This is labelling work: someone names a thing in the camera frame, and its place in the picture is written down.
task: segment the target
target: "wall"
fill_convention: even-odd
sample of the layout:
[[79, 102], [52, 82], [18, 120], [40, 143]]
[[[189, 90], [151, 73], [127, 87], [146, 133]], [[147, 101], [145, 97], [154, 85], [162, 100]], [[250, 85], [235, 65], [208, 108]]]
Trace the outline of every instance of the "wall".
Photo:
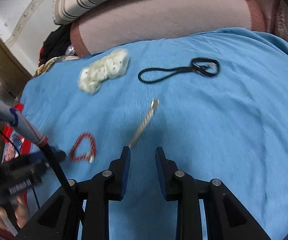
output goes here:
[[53, 0], [1, 0], [0, 39], [23, 67], [34, 75], [43, 42], [58, 26]]

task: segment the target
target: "pink mattress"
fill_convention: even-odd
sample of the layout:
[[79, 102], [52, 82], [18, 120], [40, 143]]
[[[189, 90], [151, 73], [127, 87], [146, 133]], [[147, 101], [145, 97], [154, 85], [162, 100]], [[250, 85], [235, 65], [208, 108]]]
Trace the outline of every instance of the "pink mattress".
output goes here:
[[79, 57], [121, 44], [178, 38], [225, 27], [265, 31], [255, 0], [111, 0], [73, 22]]

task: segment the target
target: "blue cloth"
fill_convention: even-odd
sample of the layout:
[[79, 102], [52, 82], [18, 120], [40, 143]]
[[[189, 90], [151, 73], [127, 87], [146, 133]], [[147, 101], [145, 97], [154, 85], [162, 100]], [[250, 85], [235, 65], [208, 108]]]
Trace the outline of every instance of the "blue cloth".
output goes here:
[[[110, 202], [111, 239], [175, 239], [177, 205], [161, 195], [154, 160], [158, 146], [194, 178], [221, 179], [272, 240], [283, 239], [288, 233], [288, 43], [268, 33], [227, 28], [121, 48], [131, 57], [126, 74], [105, 81], [96, 94], [78, 89], [79, 73], [111, 50], [57, 63], [29, 81], [21, 98], [23, 114], [67, 154], [81, 133], [94, 135], [94, 163], [61, 163], [67, 178], [77, 181], [119, 158], [152, 99], [159, 99], [131, 150], [124, 200]], [[157, 84], [137, 79], [144, 68], [186, 66], [194, 57], [218, 60], [219, 75], [185, 73]], [[88, 150], [85, 140], [77, 154]], [[58, 187], [49, 170], [36, 187], [40, 203]], [[37, 209], [33, 194], [28, 203], [32, 215]]]

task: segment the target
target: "metal screw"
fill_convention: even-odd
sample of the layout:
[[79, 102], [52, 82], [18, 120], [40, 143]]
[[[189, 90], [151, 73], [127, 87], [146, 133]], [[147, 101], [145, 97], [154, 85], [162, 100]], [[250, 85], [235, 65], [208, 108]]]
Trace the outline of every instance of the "metal screw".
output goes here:
[[109, 177], [109, 176], [112, 175], [112, 172], [109, 171], [109, 170], [106, 170], [106, 171], [103, 171], [103, 172], [102, 172], [102, 175], [103, 175], [104, 177]]
[[67, 182], [70, 186], [73, 186], [75, 184], [75, 181], [73, 179], [68, 179]]
[[185, 173], [183, 171], [176, 171], [175, 172], [175, 176], [177, 177], [183, 177], [185, 175]]
[[212, 180], [212, 184], [213, 184], [214, 186], [219, 186], [219, 185], [222, 184], [222, 182], [221, 182], [219, 179], [213, 179], [213, 180]]

